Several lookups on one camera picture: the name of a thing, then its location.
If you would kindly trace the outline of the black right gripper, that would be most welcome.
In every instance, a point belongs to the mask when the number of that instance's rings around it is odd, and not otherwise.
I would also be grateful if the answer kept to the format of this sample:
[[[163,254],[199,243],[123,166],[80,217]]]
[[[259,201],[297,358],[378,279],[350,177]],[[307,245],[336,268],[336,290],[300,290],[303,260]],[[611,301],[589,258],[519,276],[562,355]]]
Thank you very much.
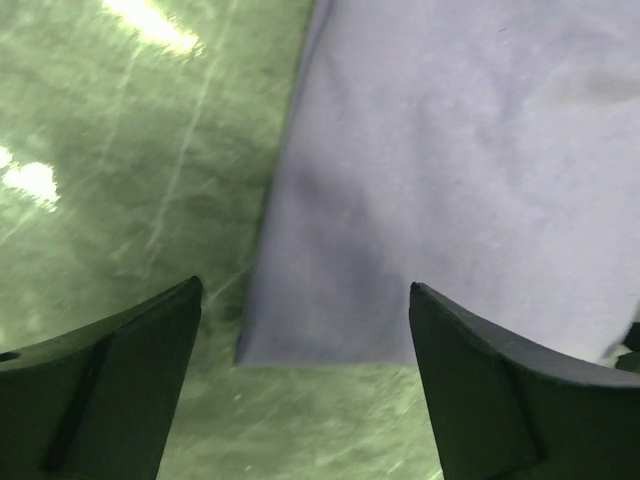
[[[628,353],[622,354],[618,357],[615,363],[615,368],[633,373],[640,372],[640,324],[635,321],[627,336],[623,341],[623,345],[629,349]]]

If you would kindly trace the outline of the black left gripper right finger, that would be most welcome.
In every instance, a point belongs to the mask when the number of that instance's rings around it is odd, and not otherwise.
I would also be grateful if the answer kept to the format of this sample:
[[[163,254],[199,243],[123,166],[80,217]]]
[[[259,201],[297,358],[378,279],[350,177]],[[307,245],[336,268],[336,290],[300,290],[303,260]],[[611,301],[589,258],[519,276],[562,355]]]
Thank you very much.
[[[558,353],[434,291],[409,322],[447,480],[639,475],[639,377]]]

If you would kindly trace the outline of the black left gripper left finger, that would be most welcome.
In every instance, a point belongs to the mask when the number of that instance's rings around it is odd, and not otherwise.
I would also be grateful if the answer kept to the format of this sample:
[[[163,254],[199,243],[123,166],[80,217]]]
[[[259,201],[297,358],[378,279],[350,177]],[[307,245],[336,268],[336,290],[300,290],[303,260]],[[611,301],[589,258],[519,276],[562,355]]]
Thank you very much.
[[[156,478],[202,296],[191,277],[124,312],[2,353],[2,478]]]

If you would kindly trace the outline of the purple t shirt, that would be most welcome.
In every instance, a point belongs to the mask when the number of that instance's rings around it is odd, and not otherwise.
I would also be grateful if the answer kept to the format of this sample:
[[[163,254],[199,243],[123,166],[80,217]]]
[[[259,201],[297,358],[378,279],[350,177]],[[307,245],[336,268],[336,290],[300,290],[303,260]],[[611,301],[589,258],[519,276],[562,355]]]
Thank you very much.
[[[235,359],[413,364],[424,283],[552,350],[639,315],[635,1],[318,1]]]

